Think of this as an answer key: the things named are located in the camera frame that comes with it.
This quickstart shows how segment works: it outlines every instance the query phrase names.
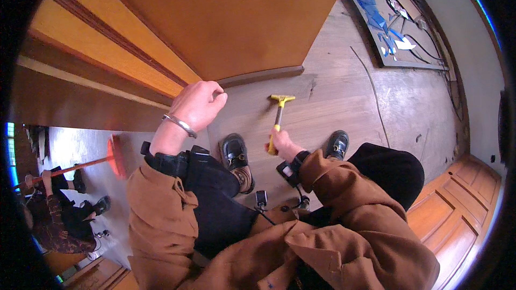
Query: yellow handle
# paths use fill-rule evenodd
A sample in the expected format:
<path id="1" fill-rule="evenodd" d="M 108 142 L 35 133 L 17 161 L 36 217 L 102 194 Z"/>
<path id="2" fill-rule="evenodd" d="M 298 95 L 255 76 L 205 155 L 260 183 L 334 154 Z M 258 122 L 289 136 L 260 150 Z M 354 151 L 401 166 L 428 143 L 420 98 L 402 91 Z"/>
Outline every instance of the yellow handle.
<path id="1" fill-rule="evenodd" d="M 280 125 L 274 125 L 274 129 L 276 129 L 276 131 L 280 131 Z M 267 151 L 267 153 L 274 156 L 276 155 L 276 152 L 277 150 L 273 145 L 273 136 L 271 135 L 269 141 L 269 150 Z"/>

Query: person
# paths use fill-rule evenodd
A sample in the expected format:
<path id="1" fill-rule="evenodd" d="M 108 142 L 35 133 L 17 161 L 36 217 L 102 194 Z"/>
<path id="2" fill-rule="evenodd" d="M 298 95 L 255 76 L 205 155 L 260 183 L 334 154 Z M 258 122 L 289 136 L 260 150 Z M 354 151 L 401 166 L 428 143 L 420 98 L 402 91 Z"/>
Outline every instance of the person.
<path id="1" fill-rule="evenodd" d="M 34 184 L 32 175 L 25 176 L 26 187 L 34 188 L 29 200 L 21 204 L 27 226 L 46 250 L 94 252 L 96 241 L 89 222 L 110 209 L 110 199 L 104 196 L 95 205 L 85 200 L 83 207 L 73 206 L 74 202 L 70 202 L 61 190 L 76 189 L 84 194 L 86 186 L 81 173 L 75 171 L 73 181 L 67 181 L 63 174 L 51 177 L 53 171 L 59 170 L 61 167 L 43 171 L 42 184 Z"/>
<path id="2" fill-rule="evenodd" d="M 424 180 L 413 155 L 364 144 L 343 161 L 349 145 L 343 131 L 332 134 L 325 151 L 311 153 L 273 130 L 278 156 L 323 207 L 296 216 L 295 206 L 282 205 L 265 212 L 266 219 L 233 200 L 254 186 L 241 136 L 221 143 L 223 164 L 198 146 L 180 152 L 227 98 L 216 82 L 183 89 L 127 182 L 128 259 L 140 288 L 433 286 L 439 263 L 407 225 L 406 210 Z M 205 268 L 192 261 L 195 250 L 211 259 Z"/>

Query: silver bangle bracelet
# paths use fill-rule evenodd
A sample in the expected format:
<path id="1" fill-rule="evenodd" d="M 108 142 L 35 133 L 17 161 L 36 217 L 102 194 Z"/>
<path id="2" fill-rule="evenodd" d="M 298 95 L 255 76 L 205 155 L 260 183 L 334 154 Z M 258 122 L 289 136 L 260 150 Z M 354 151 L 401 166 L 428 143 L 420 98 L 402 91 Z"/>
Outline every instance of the silver bangle bracelet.
<path id="1" fill-rule="evenodd" d="M 185 122 L 183 122 L 180 119 L 174 117 L 173 115 L 168 115 L 168 114 L 164 114 L 163 115 L 162 120 L 164 120 L 164 119 L 169 119 L 170 121 L 172 121 L 176 125 L 182 127 L 188 133 L 188 136 L 190 138 L 197 139 L 197 133 L 194 130 L 192 130 L 190 128 L 190 126 L 188 124 L 186 124 Z"/>

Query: black loafer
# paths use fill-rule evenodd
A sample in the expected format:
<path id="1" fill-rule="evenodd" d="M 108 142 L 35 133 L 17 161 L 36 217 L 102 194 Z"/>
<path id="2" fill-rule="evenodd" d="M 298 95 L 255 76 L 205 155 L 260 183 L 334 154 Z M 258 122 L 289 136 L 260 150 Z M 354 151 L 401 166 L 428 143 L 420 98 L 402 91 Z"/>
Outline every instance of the black loafer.
<path id="1" fill-rule="evenodd" d="M 220 154 L 223 158 L 223 165 L 229 171 L 249 165 L 247 161 L 247 148 L 242 136 L 238 133 L 228 135 L 220 145 Z M 249 194 L 255 188 L 255 179 L 251 175 L 250 187 L 241 191 L 242 194 Z"/>
<path id="2" fill-rule="evenodd" d="M 81 194 L 86 193 L 86 184 L 83 181 L 83 176 L 81 175 L 81 170 L 77 169 L 75 173 L 73 174 L 73 187 L 75 190 L 77 190 Z"/>
<path id="3" fill-rule="evenodd" d="M 95 214 L 97 216 L 106 213 L 111 208 L 111 198 L 104 196 L 94 205 Z"/>
<path id="4" fill-rule="evenodd" d="M 349 137 L 345 131 L 337 130 L 333 132 L 326 146 L 325 158 L 334 157 L 344 160 L 346 151 L 348 151 Z"/>

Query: white wall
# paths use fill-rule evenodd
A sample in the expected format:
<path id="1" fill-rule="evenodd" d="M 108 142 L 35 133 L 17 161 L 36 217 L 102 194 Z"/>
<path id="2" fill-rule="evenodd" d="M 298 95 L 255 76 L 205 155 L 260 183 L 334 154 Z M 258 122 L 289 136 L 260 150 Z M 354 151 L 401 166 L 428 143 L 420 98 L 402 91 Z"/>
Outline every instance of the white wall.
<path id="1" fill-rule="evenodd" d="M 470 117 L 471 154 L 502 176 L 498 147 L 498 108 L 504 88 L 500 62 L 491 37 L 471 0 L 426 0 L 451 45 Z M 491 155 L 496 162 L 491 163 Z"/>

